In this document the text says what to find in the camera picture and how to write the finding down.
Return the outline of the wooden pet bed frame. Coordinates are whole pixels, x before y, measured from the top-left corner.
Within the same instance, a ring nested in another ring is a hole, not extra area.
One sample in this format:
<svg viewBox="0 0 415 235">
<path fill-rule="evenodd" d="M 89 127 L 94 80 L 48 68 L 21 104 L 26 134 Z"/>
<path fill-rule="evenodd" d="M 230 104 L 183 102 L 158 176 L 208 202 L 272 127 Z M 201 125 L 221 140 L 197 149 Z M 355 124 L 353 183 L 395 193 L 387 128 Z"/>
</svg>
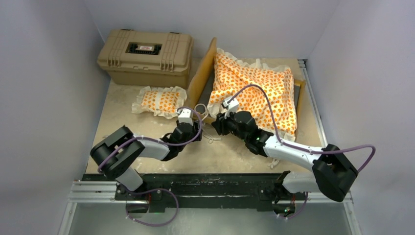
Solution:
<svg viewBox="0 0 415 235">
<path fill-rule="evenodd" d="M 224 109 L 225 98 L 237 95 L 239 111 L 251 112 L 257 125 L 269 132 L 295 135 L 305 120 L 303 98 L 305 80 L 296 58 L 242 58 L 216 46 L 213 38 L 209 48 L 198 62 L 187 89 L 185 104 L 191 108 L 204 89 L 212 70 L 215 72 L 213 91 L 207 105 L 205 122 L 211 124 Z"/>
</svg>

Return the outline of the orange patterned white blanket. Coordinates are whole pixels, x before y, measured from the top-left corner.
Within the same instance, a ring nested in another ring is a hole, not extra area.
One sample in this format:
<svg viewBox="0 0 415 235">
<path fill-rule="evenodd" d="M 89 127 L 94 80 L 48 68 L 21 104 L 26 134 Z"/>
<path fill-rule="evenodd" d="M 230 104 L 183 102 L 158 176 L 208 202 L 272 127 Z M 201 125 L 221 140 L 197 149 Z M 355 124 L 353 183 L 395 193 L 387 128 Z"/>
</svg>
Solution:
<svg viewBox="0 0 415 235">
<path fill-rule="evenodd" d="M 196 103 L 213 76 L 205 116 L 219 135 L 232 134 L 254 154 L 295 140 L 295 80 L 289 66 L 270 67 L 257 59 L 249 64 L 220 48 L 202 59 L 187 93 Z"/>
</svg>

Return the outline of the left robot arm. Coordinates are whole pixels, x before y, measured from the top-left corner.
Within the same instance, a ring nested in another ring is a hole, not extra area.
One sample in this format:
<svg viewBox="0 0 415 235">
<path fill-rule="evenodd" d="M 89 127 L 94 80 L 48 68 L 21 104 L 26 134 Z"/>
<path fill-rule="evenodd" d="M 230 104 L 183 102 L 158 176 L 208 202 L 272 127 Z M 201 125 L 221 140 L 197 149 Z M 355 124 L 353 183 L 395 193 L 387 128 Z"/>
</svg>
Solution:
<svg viewBox="0 0 415 235">
<path fill-rule="evenodd" d="M 128 127 L 122 126 L 94 146 L 90 156 L 98 165 L 99 173 L 123 185 L 133 200 L 140 200 L 146 194 L 146 187 L 132 163 L 139 157 L 169 161 L 177 157 L 187 144 L 200 141 L 201 133 L 197 121 L 192 124 L 177 121 L 173 132 L 157 140 L 135 137 Z"/>
</svg>

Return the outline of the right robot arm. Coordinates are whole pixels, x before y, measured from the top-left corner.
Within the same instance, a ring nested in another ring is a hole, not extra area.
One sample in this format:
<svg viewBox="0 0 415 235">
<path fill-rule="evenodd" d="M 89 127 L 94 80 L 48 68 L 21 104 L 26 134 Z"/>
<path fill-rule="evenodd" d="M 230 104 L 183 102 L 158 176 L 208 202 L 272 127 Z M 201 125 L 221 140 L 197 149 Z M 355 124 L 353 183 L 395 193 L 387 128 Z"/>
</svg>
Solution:
<svg viewBox="0 0 415 235">
<path fill-rule="evenodd" d="M 319 191 L 333 201 L 342 202 L 358 176 L 358 170 L 337 146 L 312 147 L 278 140 L 276 134 L 259 128 L 247 111 L 229 116 L 219 114 L 211 125 L 219 135 L 238 137 L 256 155 L 289 161 L 311 172 L 288 173 L 275 185 L 276 196 L 280 199 L 299 191 Z"/>
</svg>

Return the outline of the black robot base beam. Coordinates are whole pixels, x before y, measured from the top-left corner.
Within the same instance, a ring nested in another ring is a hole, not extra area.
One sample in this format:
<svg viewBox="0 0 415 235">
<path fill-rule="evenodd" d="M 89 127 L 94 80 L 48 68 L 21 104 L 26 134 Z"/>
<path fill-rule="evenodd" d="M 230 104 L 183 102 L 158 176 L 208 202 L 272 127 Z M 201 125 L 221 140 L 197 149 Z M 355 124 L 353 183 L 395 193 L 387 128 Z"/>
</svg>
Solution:
<svg viewBox="0 0 415 235">
<path fill-rule="evenodd" d="M 144 184 L 134 193 L 115 185 L 112 197 L 125 202 L 131 212 L 164 212 L 180 209 L 255 209 L 291 214 L 304 192 L 289 193 L 282 186 L 283 173 L 158 174 L 142 176 Z"/>
</svg>

